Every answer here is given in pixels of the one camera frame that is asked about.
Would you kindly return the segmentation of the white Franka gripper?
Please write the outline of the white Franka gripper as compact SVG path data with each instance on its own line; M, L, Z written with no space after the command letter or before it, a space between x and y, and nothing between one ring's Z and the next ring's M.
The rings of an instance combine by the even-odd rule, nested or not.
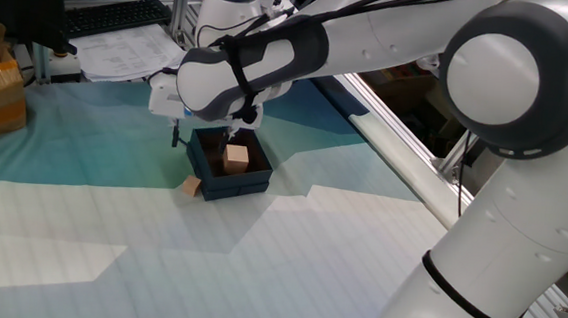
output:
M172 118L172 147L180 142L179 120L186 119L192 113L185 107L179 97L176 76L159 72L149 80L151 87L148 108L154 115ZM222 135L222 144L227 145L239 132L240 126L230 124Z

